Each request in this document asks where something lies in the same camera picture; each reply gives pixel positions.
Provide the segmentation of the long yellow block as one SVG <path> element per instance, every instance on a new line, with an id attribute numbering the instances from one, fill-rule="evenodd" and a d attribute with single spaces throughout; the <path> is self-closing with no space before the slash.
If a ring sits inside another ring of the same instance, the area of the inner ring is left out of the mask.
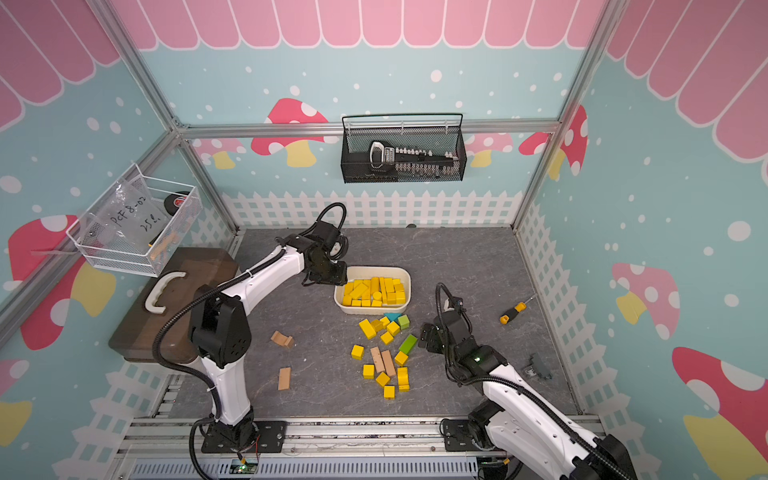
<path id="1" fill-rule="evenodd" d="M 354 290 L 354 283 L 349 282 L 344 286 L 343 289 L 343 298 L 342 298 L 342 305 L 343 306 L 351 306 L 352 305 L 352 292 Z"/>

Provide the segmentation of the large yellow front block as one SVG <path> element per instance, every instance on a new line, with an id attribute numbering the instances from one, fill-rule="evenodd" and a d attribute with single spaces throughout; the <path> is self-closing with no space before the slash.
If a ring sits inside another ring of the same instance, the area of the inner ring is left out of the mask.
<path id="1" fill-rule="evenodd" d="M 354 283 L 350 291 L 350 297 L 353 300 L 364 300 L 370 297 L 370 287 L 364 281 Z"/>

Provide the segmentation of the yellow arch block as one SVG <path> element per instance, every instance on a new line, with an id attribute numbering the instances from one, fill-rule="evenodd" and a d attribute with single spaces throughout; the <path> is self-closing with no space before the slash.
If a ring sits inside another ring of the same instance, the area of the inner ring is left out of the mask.
<path id="1" fill-rule="evenodd" d="M 408 392 L 410 390 L 409 371 L 407 367 L 397 369 L 397 384 L 400 392 Z"/>

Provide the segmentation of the yellow cylinder block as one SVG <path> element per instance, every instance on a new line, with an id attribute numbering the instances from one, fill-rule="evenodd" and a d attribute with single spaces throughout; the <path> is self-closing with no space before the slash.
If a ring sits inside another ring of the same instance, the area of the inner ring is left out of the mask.
<path id="1" fill-rule="evenodd" d="M 372 298 L 380 298 L 380 281 L 378 277 L 373 277 L 370 280 L 370 292 Z"/>

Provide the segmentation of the small yellow cube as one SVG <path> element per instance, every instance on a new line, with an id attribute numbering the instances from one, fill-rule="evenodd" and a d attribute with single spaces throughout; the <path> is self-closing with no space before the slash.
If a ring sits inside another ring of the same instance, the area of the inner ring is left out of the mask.
<path id="1" fill-rule="evenodd" d="M 407 295 L 401 283 L 394 284 L 394 292 L 390 295 L 390 298 L 394 300 L 396 305 L 402 305 L 407 302 Z"/>

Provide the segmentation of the right natural wooden plank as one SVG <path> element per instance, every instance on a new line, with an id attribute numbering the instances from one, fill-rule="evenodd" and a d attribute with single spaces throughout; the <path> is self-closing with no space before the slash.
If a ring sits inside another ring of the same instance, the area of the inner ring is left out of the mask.
<path id="1" fill-rule="evenodd" d="M 384 364 L 385 372 L 389 377 L 395 377 L 397 371 L 394 365 L 392 355 L 389 350 L 382 350 L 381 357 Z"/>

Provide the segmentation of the natural wooden plank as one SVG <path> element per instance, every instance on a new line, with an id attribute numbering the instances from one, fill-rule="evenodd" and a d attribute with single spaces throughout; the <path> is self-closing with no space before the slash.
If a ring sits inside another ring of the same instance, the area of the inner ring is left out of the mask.
<path id="1" fill-rule="evenodd" d="M 389 350 L 382 350 L 381 357 L 384 364 L 385 372 L 389 377 L 395 377 L 397 371 L 394 365 L 392 355 Z"/>
<path id="2" fill-rule="evenodd" d="M 376 373 L 383 373 L 385 371 L 385 366 L 380 349 L 378 347 L 372 347 L 370 352 Z"/>

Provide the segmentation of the white plastic tub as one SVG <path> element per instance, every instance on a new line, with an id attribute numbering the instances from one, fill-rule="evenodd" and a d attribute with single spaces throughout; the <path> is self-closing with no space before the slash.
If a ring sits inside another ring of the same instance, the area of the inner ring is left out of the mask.
<path id="1" fill-rule="evenodd" d="M 411 276 L 403 268 L 351 266 L 347 281 L 335 288 L 333 298 L 346 314 L 404 313 L 411 290 Z"/>

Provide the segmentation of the left natural wooden plank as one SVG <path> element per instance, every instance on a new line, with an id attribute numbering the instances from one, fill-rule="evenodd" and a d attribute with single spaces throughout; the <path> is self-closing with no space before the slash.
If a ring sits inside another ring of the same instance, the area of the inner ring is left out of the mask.
<path id="1" fill-rule="evenodd" d="M 376 373 L 383 373 L 385 371 L 385 366 L 380 349 L 378 347 L 372 347 L 370 352 Z"/>

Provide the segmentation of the small grey metal clip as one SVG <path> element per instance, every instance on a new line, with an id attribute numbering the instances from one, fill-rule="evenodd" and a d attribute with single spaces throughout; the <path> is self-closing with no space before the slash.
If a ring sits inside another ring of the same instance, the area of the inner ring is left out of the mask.
<path id="1" fill-rule="evenodd" d="M 523 368 L 523 374 L 527 378 L 539 378 L 542 380 L 550 380 L 552 378 L 551 370 L 538 353 L 530 355 L 529 363 Z"/>

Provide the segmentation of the yellow cube block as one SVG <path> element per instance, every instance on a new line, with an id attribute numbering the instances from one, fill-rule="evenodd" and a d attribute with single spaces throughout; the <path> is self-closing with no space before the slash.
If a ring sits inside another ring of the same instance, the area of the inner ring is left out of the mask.
<path id="1" fill-rule="evenodd" d="M 360 345 L 354 345 L 351 351 L 351 357 L 355 360 L 362 360 L 364 356 L 364 347 Z"/>

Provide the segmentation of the wooden arch block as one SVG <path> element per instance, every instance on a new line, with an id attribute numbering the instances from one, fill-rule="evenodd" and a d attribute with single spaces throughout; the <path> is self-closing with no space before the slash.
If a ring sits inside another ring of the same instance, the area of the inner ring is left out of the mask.
<path id="1" fill-rule="evenodd" d="M 293 348 L 295 345 L 295 341 L 292 336 L 284 335 L 280 331 L 275 331 L 272 334 L 271 341 L 276 345 L 279 345 L 283 348 L 288 348 L 288 349 Z"/>

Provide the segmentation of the flat wooden block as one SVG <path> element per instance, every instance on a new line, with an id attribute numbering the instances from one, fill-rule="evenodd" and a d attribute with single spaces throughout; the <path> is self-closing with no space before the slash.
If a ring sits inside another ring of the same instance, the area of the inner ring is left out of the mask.
<path id="1" fill-rule="evenodd" d="M 292 373 L 292 369 L 290 367 L 284 367 L 279 370 L 279 376 L 278 376 L 279 391 L 286 391 L 290 389 L 291 373 Z"/>

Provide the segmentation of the black tape roll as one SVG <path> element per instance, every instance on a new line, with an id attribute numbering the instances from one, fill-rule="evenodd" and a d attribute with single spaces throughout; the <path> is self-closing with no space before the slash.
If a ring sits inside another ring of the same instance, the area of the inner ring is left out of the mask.
<path id="1" fill-rule="evenodd" d="M 174 192 L 163 201 L 163 206 L 168 215 L 174 216 L 186 201 L 189 191 Z"/>

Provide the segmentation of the clear wall-mounted bin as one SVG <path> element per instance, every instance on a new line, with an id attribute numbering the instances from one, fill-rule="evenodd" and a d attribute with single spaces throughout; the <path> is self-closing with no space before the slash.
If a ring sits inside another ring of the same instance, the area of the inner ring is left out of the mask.
<path id="1" fill-rule="evenodd" d="M 181 191 L 189 191 L 189 195 L 170 216 L 163 201 Z M 158 277 L 202 210 L 195 186 L 147 176 L 133 164 L 66 234 L 96 269 Z"/>

